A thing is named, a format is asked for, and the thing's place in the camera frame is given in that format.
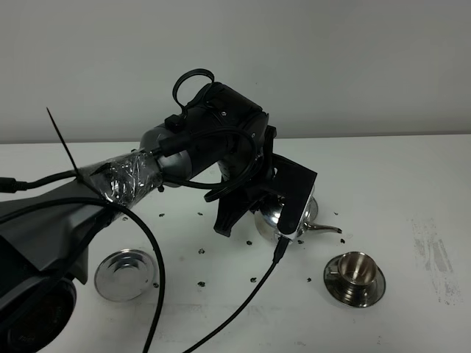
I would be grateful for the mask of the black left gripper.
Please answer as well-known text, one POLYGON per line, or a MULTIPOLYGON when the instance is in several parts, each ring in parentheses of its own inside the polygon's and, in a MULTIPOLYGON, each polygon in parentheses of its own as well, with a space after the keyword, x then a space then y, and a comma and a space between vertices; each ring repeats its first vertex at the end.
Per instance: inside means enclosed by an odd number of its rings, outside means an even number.
POLYGON ((268 126, 263 145, 261 169, 250 181, 219 200, 215 232, 229 236, 231 229, 247 211, 258 210, 267 196, 292 196, 309 191, 317 172, 273 152, 277 131, 268 126))

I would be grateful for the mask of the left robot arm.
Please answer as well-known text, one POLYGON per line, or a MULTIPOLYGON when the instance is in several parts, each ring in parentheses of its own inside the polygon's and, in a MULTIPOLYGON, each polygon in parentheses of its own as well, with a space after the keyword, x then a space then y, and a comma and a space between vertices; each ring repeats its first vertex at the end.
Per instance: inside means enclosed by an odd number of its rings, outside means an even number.
POLYGON ((154 190, 204 190, 224 236, 245 213, 283 201, 278 263, 298 235, 316 172, 275 154, 275 136, 260 106, 213 81, 129 154, 34 182, 2 178, 2 193, 59 187, 1 203, 1 350, 37 352, 61 333, 77 300, 74 280, 88 279, 90 242, 154 190))

